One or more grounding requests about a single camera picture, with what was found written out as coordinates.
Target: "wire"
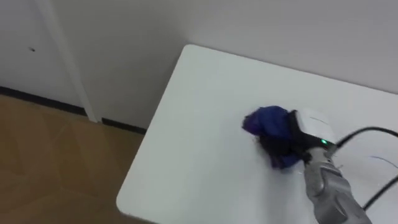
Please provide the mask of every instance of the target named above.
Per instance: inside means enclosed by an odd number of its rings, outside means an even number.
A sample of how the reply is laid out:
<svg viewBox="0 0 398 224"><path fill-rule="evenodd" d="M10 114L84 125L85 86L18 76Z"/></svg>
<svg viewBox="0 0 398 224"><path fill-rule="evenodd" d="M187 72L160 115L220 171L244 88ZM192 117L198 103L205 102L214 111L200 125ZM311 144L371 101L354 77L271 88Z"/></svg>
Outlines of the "wire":
<svg viewBox="0 0 398 224"><path fill-rule="evenodd" d="M369 156L369 158L380 159L380 160L382 160L382 161L384 161L384 162L386 162L386 163L388 163L388 164L390 164L390 165L392 165L393 167L395 167L395 168L398 169L398 166L397 166L397 165L395 165L393 162L391 162L391 161L389 161L389 160L387 160L387 159L385 159L385 158L383 158L383 157L380 157L380 156Z"/></svg>
<svg viewBox="0 0 398 224"><path fill-rule="evenodd" d="M380 127L366 127L366 128L361 128L357 131L354 131L353 133L345 136L343 139L341 139L340 141L338 141L335 145L333 145L332 147L330 147L328 149L328 151L326 152L325 156L327 158L331 158L341 147L343 147L348 141L352 140L353 137L355 137L358 134L361 134L365 131L381 131L387 134L391 134L395 137L398 138L398 133L390 130L390 129L386 129L386 128L380 128Z"/></svg>
<svg viewBox="0 0 398 224"><path fill-rule="evenodd" d="M357 131L354 131L353 133L347 135L340 141L338 141L334 146L328 149L328 151L325 153L325 156L328 158L331 158L334 153L336 153L341 147L343 147L348 141L352 140L353 137L356 135L363 133L365 131L381 131L390 135L393 135L398 138L398 133L386 129L386 128L380 128L380 127L366 127L366 128L361 128ZM382 187L373 197L371 197L365 205L362 207L363 210L367 210L377 199L379 199L388 189L390 189L394 184L398 183L398 175L391 179L384 187Z"/></svg>
<svg viewBox="0 0 398 224"><path fill-rule="evenodd" d="M394 184L398 182L398 175L394 177L392 180L390 180L382 189L380 189L373 197L371 197L368 202L365 203L365 205L362 207L363 210L367 210L372 204L379 199L380 196L382 196L388 189L390 189Z"/></svg>
<svg viewBox="0 0 398 224"><path fill-rule="evenodd" d="M343 147L349 140L351 140L353 137L355 137L358 134L361 134L362 132L365 131L381 131L390 135L393 135L395 137L398 138L398 133L395 131L392 131L390 129L386 129L386 128L380 128L380 127L366 127L366 128L361 128L357 131L354 131L353 133L347 135L346 137L344 137L342 140L338 141L336 143L336 147L337 148L341 148Z"/></svg>

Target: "gray robot arm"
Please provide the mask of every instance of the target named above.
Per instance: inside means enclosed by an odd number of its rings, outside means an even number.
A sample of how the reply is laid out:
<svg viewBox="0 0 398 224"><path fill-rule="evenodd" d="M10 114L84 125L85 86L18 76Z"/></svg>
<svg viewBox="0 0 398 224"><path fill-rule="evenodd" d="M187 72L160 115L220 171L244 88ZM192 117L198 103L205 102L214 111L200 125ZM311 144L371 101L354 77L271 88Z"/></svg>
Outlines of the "gray robot arm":
<svg viewBox="0 0 398 224"><path fill-rule="evenodd" d="M351 187L321 147L310 149L305 165L307 195L319 224L371 224L355 201Z"/></svg>

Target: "black cable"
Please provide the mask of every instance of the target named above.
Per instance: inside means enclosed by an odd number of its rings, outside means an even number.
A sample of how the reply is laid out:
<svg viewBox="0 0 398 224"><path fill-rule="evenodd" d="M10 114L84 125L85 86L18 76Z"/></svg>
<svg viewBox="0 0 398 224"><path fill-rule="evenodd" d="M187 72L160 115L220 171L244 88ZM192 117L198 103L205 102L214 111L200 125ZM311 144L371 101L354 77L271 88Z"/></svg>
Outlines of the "black cable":
<svg viewBox="0 0 398 224"><path fill-rule="evenodd" d="M340 148L340 147L344 146L349 140L351 140L357 134L360 134L360 133L365 132L365 131L381 131L381 132L384 132L384 133L387 133L387 134L391 134L391 135L393 135L393 136L398 138L398 133L395 132L395 131L392 131L390 129L380 128L380 127L366 127L366 128L361 128L361 129L359 129L357 131L354 131L353 133L347 135L342 140L340 140L340 141L338 141L336 143L336 147Z"/></svg>
<svg viewBox="0 0 398 224"><path fill-rule="evenodd" d="M394 184L398 182L398 175L394 177L392 180L390 180L382 189L380 189L372 198L368 200L368 202L365 203L365 205L362 207L363 210L367 210L372 204L379 199L380 196L382 196L388 189L390 189Z"/></svg>
<svg viewBox="0 0 398 224"><path fill-rule="evenodd" d="M332 152L330 152L330 155L333 155L339 148L343 147L349 140L351 140L353 137L356 135L365 132L365 131L381 131L387 134L391 134L395 137L398 138L398 133L395 131L392 131L390 129L386 128L380 128L380 127L366 127L366 128L361 128L357 131L354 131L353 133L347 135L340 141L338 141L333 148L331 148ZM398 183L398 175L390 180L384 187L382 187L373 197L371 197L365 205L362 207L363 210L367 210L377 199L379 199L388 189L390 189L394 184Z"/></svg>

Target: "white wall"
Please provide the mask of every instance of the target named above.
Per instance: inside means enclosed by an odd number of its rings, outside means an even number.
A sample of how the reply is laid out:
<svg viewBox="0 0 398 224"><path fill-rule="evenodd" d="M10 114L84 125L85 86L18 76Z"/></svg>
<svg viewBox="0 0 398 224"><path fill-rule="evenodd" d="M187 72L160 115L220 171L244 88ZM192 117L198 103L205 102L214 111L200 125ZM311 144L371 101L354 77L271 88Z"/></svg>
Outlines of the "white wall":
<svg viewBox="0 0 398 224"><path fill-rule="evenodd" d="M395 0L52 2L97 117L147 127L186 43L398 93Z"/></svg>
<svg viewBox="0 0 398 224"><path fill-rule="evenodd" d="M0 86L81 106L54 42L30 0L0 2Z"/></svg>

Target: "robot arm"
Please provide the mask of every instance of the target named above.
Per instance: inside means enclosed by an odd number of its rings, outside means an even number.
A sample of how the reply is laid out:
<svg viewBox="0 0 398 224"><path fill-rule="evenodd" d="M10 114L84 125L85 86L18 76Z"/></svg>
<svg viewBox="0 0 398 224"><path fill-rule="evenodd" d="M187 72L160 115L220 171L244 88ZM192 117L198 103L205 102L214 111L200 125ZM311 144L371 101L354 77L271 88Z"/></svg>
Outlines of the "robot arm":
<svg viewBox="0 0 398 224"><path fill-rule="evenodd" d="M307 196L318 223L371 224L355 201L348 181L333 164L330 149L335 140L327 119L316 111L302 110L291 112L289 121L297 143L295 152L305 163Z"/></svg>
<svg viewBox="0 0 398 224"><path fill-rule="evenodd" d="M348 181L325 156L326 150L316 147L308 151L305 165L307 196L314 205L319 224L371 224L365 211L355 201Z"/></svg>

